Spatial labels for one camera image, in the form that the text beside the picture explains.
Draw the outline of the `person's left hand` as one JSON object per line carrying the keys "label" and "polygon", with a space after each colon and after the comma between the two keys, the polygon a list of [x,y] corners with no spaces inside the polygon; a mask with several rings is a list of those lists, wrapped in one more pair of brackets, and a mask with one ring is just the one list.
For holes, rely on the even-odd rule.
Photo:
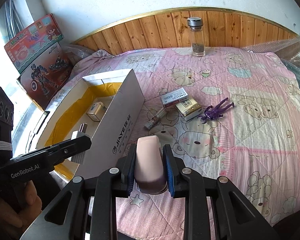
{"label": "person's left hand", "polygon": [[33,181],[25,184],[23,197],[25,208],[19,213],[0,198],[0,236],[8,239],[20,239],[26,229],[42,212],[42,201],[37,194]]}

